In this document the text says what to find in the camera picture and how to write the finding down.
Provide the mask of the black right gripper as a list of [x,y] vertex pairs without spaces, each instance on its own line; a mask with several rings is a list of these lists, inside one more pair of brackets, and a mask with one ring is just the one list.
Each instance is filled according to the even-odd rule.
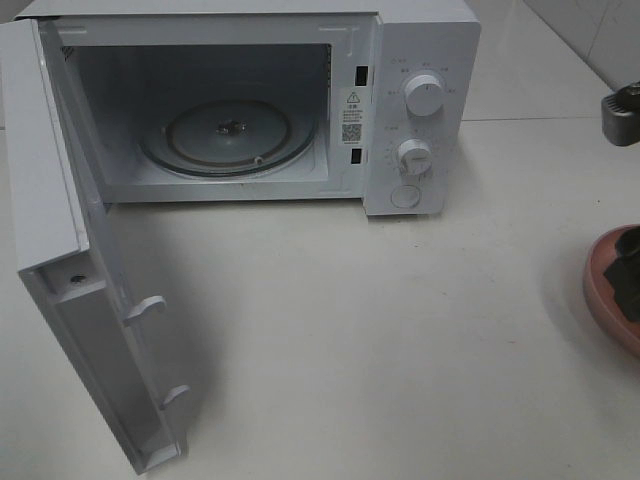
[[626,230],[615,243],[616,258],[604,276],[624,317],[639,322],[639,231]]

